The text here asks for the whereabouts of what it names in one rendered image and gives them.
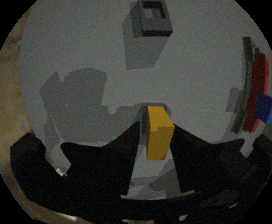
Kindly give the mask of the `yellow rectangular block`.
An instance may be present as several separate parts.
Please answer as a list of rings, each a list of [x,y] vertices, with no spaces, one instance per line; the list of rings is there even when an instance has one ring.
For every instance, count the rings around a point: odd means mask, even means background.
[[[171,145],[175,125],[164,107],[148,107],[147,160],[164,160]]]

